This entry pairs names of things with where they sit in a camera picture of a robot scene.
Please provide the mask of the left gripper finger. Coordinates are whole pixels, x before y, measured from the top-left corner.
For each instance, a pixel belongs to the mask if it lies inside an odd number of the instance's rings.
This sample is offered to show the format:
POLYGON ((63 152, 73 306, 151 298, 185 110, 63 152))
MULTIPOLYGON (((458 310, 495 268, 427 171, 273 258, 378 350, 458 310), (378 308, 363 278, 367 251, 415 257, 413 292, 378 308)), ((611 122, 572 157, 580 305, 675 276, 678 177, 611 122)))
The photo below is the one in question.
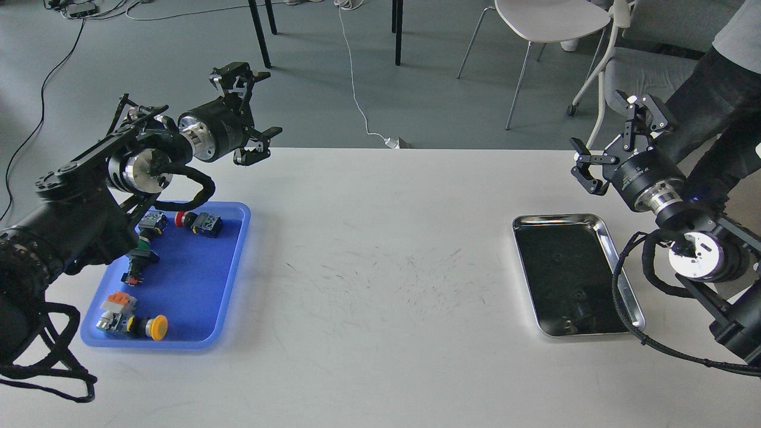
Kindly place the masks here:
POLYGON ((282 127, 270 127, 263 132, 244 127, 244 143, 233 151, 233 163, 247 167, 269 158, 271 140, 282 131, 282 127))
POLYGON ((256 82, 270 76, 269 71, 252 70, 248 62, 232 62, 222 68, 213 68, 209 81, 225 99, 250 101, 256 82))

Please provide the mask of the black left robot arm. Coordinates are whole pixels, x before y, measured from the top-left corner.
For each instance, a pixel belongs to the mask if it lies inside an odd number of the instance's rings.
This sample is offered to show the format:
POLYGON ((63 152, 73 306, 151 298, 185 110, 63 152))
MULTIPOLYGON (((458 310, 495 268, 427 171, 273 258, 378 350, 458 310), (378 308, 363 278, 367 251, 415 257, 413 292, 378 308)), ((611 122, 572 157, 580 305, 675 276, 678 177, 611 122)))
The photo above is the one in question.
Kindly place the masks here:
POLYGON ((128 255, 126 279, 156 255, 136 227, 151 208, 190 212, 215 193, 213 179, 190 167, 193 158, 215 162, 232 153, 249 166, 270 157, 270 141, 282 132, 254 126, 250 101, 255 85, 270 77, 247 62, 212 70, 220 95, 173 120, 167 106, 143 106, 122 95, 106 136, 35 184, 41 205, 2 230, 2 383, 36 389, 65 400, 95 398, 97 377, 69 350, 80 324, 70 304, 46 300, 62 274, 89 265, 110 265, 128 255))

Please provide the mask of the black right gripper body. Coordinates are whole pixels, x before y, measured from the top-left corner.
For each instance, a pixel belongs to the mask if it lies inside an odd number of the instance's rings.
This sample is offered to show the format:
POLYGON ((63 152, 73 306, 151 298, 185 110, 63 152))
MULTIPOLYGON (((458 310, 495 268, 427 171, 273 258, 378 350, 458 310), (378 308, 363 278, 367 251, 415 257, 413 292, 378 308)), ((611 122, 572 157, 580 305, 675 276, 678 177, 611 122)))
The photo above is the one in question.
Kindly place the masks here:
POLYGON ((609 181, 633 212, 662 212, 682 203, 679 195, 685 176, 668 157, 646 143, 635 143, 631 151, 624 141, 613 141, 603 155, 615 162, 603 166, 603 178, 609 181))

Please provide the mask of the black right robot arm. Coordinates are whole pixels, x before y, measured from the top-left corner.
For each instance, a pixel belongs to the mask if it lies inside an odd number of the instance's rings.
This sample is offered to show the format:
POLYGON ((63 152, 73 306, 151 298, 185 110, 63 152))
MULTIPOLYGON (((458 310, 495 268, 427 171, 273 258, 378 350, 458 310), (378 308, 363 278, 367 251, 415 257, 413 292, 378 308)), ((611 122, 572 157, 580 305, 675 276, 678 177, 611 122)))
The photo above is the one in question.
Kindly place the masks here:
POLYGON ((752 260, 759 259, 759 237, 723 213, 682 200, 685 176, 653 143, 652 133, 668 132, 676 125, 659 99, 628 96, 622 90, 617 97, 627 103, 624 130, 602 154, 593 155, 581 140, 570 140, 578 153, 571 173, 588 193, 604 195, 613 186, 629 209, 656 216, 656 230, 631 236, 612 278, 619 278, 625 258, 642 243, 643 273, 650 284, 666 295, 696 299, 713 317, 709 329, 715 341, 744 363, 692 357, 658 343, 633 325, 622 308, 622 293, 614 291, 622 323, 642 344, 671 357, 759 377, 759 280, 734 303, 710 287, 739 279, 750 270, 752 260))

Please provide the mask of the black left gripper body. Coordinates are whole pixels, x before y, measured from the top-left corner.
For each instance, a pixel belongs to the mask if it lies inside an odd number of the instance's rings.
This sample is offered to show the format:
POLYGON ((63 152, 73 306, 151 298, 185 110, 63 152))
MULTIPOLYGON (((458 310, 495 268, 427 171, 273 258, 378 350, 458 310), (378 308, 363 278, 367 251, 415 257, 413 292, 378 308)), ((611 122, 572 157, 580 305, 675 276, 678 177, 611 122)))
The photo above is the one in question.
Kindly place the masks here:
POLYGON ((242 163, 244 149, 253 138, 253 115, 247 98, 219 97, 180 115, 179 131, 190 141, 193 157, 214 162, 233 153, 233 162, 242 163))

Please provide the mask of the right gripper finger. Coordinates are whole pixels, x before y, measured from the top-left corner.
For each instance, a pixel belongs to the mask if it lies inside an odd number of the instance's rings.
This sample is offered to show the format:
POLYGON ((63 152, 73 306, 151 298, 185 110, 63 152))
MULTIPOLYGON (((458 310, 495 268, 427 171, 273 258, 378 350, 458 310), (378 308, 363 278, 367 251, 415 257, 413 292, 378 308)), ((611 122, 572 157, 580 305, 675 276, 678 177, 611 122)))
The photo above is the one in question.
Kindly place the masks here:
POLYGON ((623 149, 635 148, 636 136, 658 137, 662 133, 673 132, 678 121, 666 103, 646 94, 643 97, 625 94, 616 90, 616 97, 627 103, 627 114, 622 133, 623 149))
POLYGON ((586 147, 586 144, 576 137, 571 137, 569 143, 577 152, 576 165, 571 168, 571 174, 588 193, 597 196, 605 195, 611 182, 595 178, 590 173, 590 166, 617 165, 619 158, 604 154, 593 155, 586 147))

